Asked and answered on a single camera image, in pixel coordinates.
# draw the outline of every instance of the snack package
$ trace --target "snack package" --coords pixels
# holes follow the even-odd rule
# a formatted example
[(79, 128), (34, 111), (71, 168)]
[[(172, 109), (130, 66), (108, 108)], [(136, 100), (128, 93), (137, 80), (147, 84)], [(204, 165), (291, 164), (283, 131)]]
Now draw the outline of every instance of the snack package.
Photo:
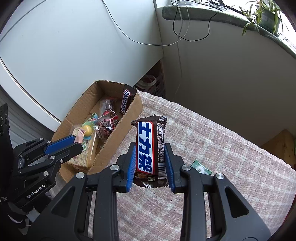
[(118, 115), (110, 114), (109, 111), (105, 111), (102, 116), (97, 119), (89, 120), (89, 122), (97, 130), (96, 132), (100, 139), (105, 142), (118, 124), (117, 118)]
[(206, 175), (211, 175), (212, 174), (212, 171), (207, 169), (205, 166), (203, 166), (198, 160), (195, 160), (192, 163), (191, 167), (198, 170), (198, 172), (201, 173), (201, 174), (206, 174)]
[(133, 182), (141, 187), (168, 185), (165, 172), (164, 133), (167, 117), (150, 116), (133, 120), (137, 127), (136, 171)]
[(118, 119), (118, 115), (115, 112), (115, 102), (116, 98), (105, 98), (100, 101), (99, 106), (99, 116), (104, 115), (106, 112), (109, 112), (111, 119)]
[(82, 153), (71, 158), (67, 163), (73, 166), (75, 169), (87, 173), (92, 167), (93, 161), (96, 157), (96, 147), (98, 145), (99, 138), (96, 131), (93, 131), (90, 139), (81, 138), (83, 133), (82, 125), (77, 125), (72, 127), (73, 132), (71, 134), (76, 136), (76, 141), (80, 142), (82, 140)]
[(96, 113), (93, 113), (92, 116), (83, 123), (81, 127), (81, 132), (84, 132), (84, 140), (90, 140), (91, 136), (95, 130), (93, 120), (96, 120), (98, 118), (98, 115)]
[(136, 95), (137, 90), (134, 89), (133, 87), (129, 85), (125, 85), (125, 88), (123, 90), (123, 97), (122, 97), (122, 102), (121, 102), (121, 107), (120, 107), (120, 113), (125, 114), (126, 111), (128, 110), (134, 96)]

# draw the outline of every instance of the metal screw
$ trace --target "metal screw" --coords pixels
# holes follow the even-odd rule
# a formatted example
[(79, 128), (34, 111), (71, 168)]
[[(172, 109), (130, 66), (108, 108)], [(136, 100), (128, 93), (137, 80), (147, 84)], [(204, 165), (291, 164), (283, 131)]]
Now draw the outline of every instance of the metal screw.
[(84, 178), (84, 173), (83, 172), (79, 172), (76, 174), (76, 177), (81, 179), (81, 178)]
[(184, 171), (189, 171), (189, 170), (191, 169), (191, 166), (189, 166), (189, 165), (183, 165), (183, 166), (182, 166), (182, 169), (183, 169)]
[(219, 172), (219, 173), (216, 174), (216, 178), (218, 178), (218, 179), (224, 179), (224, 175)]
[(119, 165), (112, 165), (112, 166), (110, 166), (110, 169), (112, 170), (112, 171), (117, 171), (118, 169), (119, 169)]

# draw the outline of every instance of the yellow ball candy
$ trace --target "yellow ball candy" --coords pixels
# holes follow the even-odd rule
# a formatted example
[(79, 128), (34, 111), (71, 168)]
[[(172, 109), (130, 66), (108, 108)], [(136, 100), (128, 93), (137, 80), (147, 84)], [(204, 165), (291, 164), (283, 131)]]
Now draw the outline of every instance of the yellow ball candy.
[(93, 129), (92, 129), (91, 126), (89, 126), (89, 125), (84, 125), (84, 126), (82, 127), (82, 129), (85, 131), (85, 134), (84, 134), (85, 137), (90, 137), (90, 136), (92, 135), (92, 131), (93, 131)]

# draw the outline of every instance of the cardboard box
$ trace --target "cardboard box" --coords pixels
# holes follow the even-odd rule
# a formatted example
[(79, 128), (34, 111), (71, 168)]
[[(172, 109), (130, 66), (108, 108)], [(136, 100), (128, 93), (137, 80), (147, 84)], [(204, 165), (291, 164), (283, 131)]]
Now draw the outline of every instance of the cardboard box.
[[(121, 83), (106, 80), (94, 82), (69, 111), (68, 115), (55, 132), (52, 141), (68, 136), (73, 125), (82, 124), (87, 120), (98, 108), (100, 99), (105, 95), (122, 100), (123, 89), (124, 84)], [(126, 113), (123, 116), (119, 116), (121, 119), (105, 144), (103, 146), (98, 144), (95, 160), (87, 174), (100, 172), (106, 167), (118, 146), (132, 127), (131, 121), (139, 117), (142, 109), (143, 104), (137, 93)], [(61, 165), (59, 172), (62, 178), (68, 182), (79, 171), (75, 170), (74, 167), (67, 163), (64, 163)]]

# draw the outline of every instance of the plaid tablecloth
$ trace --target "plaid tablecloth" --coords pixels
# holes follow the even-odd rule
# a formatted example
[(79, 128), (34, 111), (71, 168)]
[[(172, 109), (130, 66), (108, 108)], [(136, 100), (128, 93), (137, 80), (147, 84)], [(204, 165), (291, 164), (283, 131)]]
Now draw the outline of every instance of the plaid tablecloth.
[[(139, 93), (140, 117), (167, 115), (165, 143), (185, 164), (198, 159), (213, 173), (222, 172), (247, 199), (273, 234), (284, 221), (296, 193), (296, 171), (290, 165), (236, 133), (176, 103)], [(136, 141), (136, 128), (128, 132), (109, 165)], [(206, 200), (207, 236), (210, 214)], [(183, 195), (169, 187), (141, 188), (133, 184), (128, 194), (117, 195), (120, 240), (179, 240)]]

